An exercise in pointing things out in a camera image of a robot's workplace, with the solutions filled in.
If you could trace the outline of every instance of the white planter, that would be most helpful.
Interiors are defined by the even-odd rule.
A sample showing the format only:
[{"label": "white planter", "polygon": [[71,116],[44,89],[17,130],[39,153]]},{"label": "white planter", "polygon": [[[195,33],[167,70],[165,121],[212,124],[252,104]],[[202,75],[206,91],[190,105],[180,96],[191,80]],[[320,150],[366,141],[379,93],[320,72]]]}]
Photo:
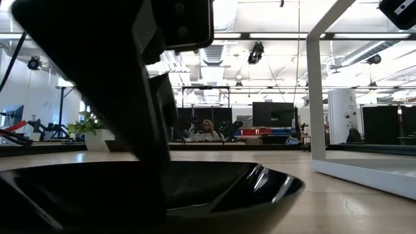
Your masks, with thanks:
[{"label": "white planter", "polygon": [[106,140],[114,140],[114,134],[108,129],[98,129],[97,134],[85,133],[85,144],[88,151],[109,151]]}]

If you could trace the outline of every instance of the wooden floor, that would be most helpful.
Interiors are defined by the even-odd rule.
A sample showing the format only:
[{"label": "wooden floor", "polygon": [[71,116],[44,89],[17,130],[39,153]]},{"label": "wooden floor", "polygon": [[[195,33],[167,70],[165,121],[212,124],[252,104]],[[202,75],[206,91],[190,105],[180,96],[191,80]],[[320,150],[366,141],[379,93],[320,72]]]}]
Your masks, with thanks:
[{"label": "wooden floor", "polygon": [[[390,158],[370,153],[328,151],[330,158]],[[312,171],[301,151],[173,151],[179,161],[247,161],[292,174],[307,187],[273,233],[416,233],[416,201]],[[0,170],[47,164],[132,161],[128,153],[56,153],[0,158]]]}]

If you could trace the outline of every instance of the cable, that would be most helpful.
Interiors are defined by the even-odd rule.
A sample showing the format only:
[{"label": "cable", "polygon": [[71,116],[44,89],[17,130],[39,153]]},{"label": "cable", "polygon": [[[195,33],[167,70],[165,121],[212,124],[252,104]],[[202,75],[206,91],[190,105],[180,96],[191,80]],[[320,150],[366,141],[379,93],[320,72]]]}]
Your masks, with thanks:
[{"label": "cable", "polygon": [[19,39],[19,43],[18,43],[18,45],[16,46],[16,49],[14,50],[14,53],[13,53],[12,59],[10,60],[10,64],[9,64],[9,65],[8,65],[8,67],[7,67],[7,70],[6,70],[5,76],[3,77],[3,80],[1,81],[1,84],[0,84],[0,93],[1,93],[1,91],[3,90],[3,88],[4,88],[4,87],[5,87],[5,85],[6,85],[7,79],[8,79],[8,77],[10,76],[10,72],[12,71],[12,68],[13,68],[14,62],[16,61],[16,59],[17,59],[17,57],[18,57],[18,55],[19,55],[20,49],[21,49],[21,47],[22,47],[23,43],[25,42],[26,35],[27,35],[27,32],[26,32],[26,31],[24,31],[24,32],[21,34],[21,37],[20,37],[20,39]]},{"label": "cable", "polygon": [[[27,85],[27,90],[26,90],[26,101],[25,101],[26,105],[27,105],[27,100],[29,99],[29,89],[31,87],[31,82],[32,82],[32,70],[29,76],[29,84]],[[23,127],[23,134],[25,133],[25,130],[26,130],[26,125],[25,127]]]},{"label": "cable", "polygon": [[298,54],[297,54],[298,59],[296,59],[296,83],[294,84],[293,103],[296,99],[296,88],[298,87],[299,50],[300,50],[300,0],[298,0]]},{"label": "cable", "polygon": [[271,72],[271,74],[272,74],[273,80],[274,80],[274,82],[275,82],[275,84],[276,84],[276,86],[277,86],[277,88],[278,88],[278,90],[279,90],[279,93],[280,93],[281,97],[283,98],[283,101],[286,103],[285,96],[281,93],[281,90],[280,90],[280,87],[279,87],[279,85],[278,85],[278,82],[277,82],[277,81],[276,81],[276,79],[274,78],[272,68],[270,67],[270,64],[268,63],[268,61],[267,61],[267,66],[268,66],[268,69],[270,70],[270,72]]}]

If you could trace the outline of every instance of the spotlight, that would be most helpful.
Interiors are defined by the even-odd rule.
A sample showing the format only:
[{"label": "spotlight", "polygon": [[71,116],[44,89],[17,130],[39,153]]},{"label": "spotlight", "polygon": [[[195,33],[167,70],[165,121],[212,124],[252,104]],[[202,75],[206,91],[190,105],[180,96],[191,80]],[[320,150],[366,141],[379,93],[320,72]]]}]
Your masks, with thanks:
[{"label": "spotlight", "polygon": [[27,63],[28,69],[32,71],[38,71],[42,68],[42,63],[40,62],[39,56],[32,56],[30,61]]},{"label": "spotlight", "polygon": [[367,59],[367,63],[370,64],[370,65],[371,64],[379,64],[379,63],[381,63],[381,61],[382,61],[382,57],[379,56],[379,54]]},{"label": "spotlight", "polygon": [[368,85],[368,87],[377,87],[376,81],[371,81]]},{"label": "spotlight", "polygon": [[250,55],[248,56],[248,64],[258,64],[261,60],[261,54],[263,54],[264,52],[265,48],[263,47],[263,43],[255,42],[253,49],[250,51]]}]

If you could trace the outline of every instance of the camera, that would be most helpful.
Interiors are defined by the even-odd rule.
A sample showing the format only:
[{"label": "camera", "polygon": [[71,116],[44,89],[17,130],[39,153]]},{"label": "camera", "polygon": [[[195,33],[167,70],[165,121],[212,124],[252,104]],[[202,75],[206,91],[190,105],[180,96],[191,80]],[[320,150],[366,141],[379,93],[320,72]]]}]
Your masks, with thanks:
[{"label": "camera", "polygon": [[263,43],[255,42],[253,49],[250,51],[250,55],[248,56],[248,64],[254,65],[258,64],[261,60],[261,55],[265,52],[265,48],[263,47]]},{"label": "camera", "polygon": [[39,56],[32,56],[30,61],[27,63],[28,69],[32,71],[38,71],[42,68],[42,63],[40,62]]}]

